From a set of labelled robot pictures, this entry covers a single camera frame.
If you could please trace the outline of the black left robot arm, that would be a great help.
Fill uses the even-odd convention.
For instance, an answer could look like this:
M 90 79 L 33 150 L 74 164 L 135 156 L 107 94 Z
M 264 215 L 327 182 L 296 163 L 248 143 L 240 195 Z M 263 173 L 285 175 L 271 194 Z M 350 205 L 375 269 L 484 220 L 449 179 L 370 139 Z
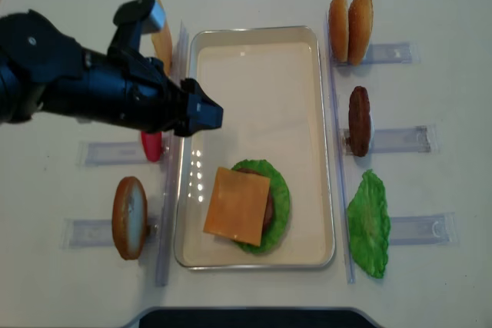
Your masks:
M 106 54 L 82 47 L 30 10 L 1 19 L 1 121 L 21 124 L 37 112 L 147 133 L 190 137 L 219 129 L 224 110 L 193 78 L 173 82 L 157 58 L 139 52 L 150 15 L 114 17 Z

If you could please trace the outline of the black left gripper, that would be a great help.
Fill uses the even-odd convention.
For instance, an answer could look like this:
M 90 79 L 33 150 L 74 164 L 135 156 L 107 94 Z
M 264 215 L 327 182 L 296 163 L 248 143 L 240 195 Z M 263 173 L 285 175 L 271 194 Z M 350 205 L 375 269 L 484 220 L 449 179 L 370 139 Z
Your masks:
M 133 48 L 110 48 L 107 55 L 84 50 L 84 92 L 78 119 L 155 133 L 175 130 L 179 137 L 219 129 L 224 109 L 203 98 L 193 78 L 180 87 L 157 58 Z

